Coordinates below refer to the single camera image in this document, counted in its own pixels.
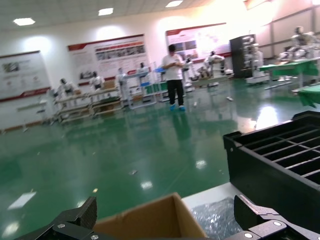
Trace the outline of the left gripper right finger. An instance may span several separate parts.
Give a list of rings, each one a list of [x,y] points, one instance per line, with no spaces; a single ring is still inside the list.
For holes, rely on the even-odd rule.
[[[320,234],[295,225],[274,209],[253,204],[244,195],[234,197],[234,218],[242,231],[228,240],[319,240]]]

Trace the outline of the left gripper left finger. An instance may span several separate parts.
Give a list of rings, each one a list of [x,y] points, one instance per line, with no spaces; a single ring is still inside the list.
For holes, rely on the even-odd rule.
[[[62,211],[49,224],[22,235],[18,239],[83,240],[93,233],[97,218],[97,198],[90,196],[82,206]]]

